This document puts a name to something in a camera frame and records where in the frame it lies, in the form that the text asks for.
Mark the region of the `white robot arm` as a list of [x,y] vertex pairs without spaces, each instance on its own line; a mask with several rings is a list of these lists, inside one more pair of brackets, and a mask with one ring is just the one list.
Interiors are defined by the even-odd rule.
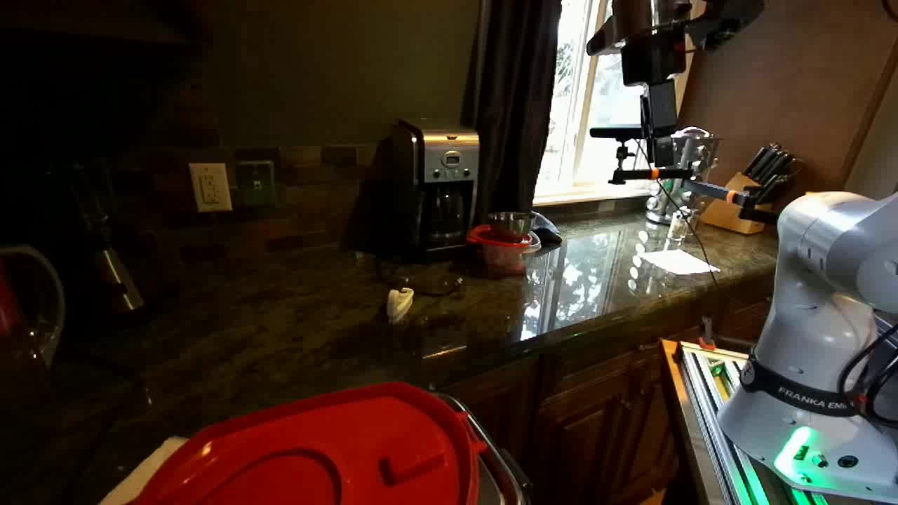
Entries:
[[814,494],[898,503],[898,197],[818,191],[776,217],[772,306],[721,431]]

